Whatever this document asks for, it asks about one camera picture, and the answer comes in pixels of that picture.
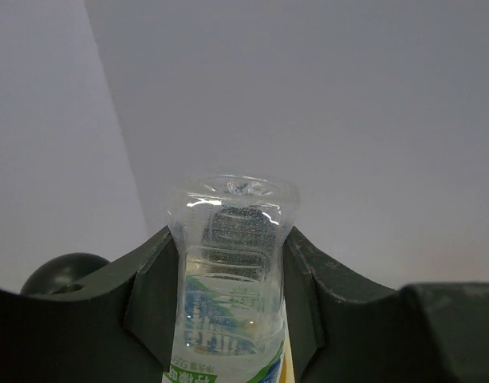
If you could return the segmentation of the clear labelled water bottle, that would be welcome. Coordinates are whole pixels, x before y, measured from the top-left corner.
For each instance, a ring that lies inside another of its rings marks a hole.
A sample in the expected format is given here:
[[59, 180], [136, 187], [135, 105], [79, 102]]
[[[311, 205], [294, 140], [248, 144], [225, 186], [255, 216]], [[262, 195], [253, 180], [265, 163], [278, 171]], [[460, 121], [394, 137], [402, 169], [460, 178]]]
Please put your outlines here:
[[249, 175], [196, 177], [173, 189], [168, 228], [179, 277], [164, 381], [279, 381], [282, 247], [299, 204], [293, 184]]

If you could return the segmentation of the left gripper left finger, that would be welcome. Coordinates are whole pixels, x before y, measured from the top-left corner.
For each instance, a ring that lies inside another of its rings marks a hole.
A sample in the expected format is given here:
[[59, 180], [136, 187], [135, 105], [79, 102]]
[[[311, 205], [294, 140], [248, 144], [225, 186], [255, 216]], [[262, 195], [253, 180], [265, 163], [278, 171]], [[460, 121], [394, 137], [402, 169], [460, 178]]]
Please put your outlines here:
[[0, 289], [0, 382], [159, 382], [170, 364], [178, 253], [161, 229], [52, 294]]

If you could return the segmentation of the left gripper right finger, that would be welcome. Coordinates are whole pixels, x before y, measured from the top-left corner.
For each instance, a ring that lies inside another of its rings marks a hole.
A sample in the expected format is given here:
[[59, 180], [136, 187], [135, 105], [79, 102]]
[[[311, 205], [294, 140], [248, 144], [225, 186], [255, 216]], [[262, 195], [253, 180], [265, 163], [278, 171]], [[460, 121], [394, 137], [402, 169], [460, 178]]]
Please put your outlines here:
[[373, 282], [298, 229], [283, 246], [298, 382], [489, 382], [489, 282]]

